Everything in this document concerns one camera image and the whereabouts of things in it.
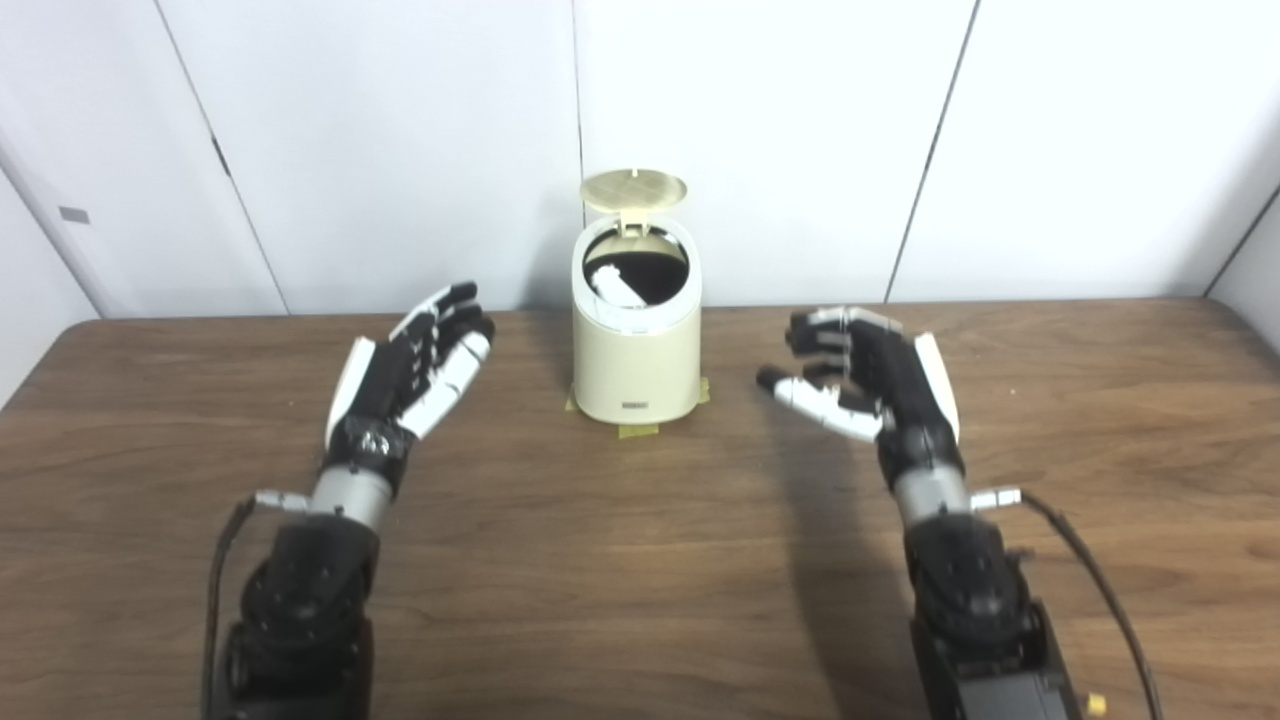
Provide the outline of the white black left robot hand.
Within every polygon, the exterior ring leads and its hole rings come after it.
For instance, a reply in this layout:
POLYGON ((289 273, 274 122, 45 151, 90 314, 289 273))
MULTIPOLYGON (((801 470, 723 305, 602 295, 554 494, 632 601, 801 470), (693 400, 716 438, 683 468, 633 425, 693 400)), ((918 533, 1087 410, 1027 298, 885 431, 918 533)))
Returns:
POLYGON ((321 468, 372 473, 397 495, 415 445, 467 392, 495 332, 477 283, 466 281, 411 309, 385 340, 356 338, 332 400, 321 468))

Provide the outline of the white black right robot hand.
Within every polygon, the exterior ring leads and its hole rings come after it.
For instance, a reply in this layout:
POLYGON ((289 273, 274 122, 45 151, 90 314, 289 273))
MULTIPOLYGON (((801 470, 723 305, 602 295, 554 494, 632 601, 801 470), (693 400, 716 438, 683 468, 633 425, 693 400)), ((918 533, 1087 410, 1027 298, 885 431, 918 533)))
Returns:
POLYGON ((806 365, 797 375, 764 365, 756 383, 827 430, 874 445, 887 487, 913 471, 965 471, 957 405, 933 334, 837 306, 795 311, 783 340, 806 365))

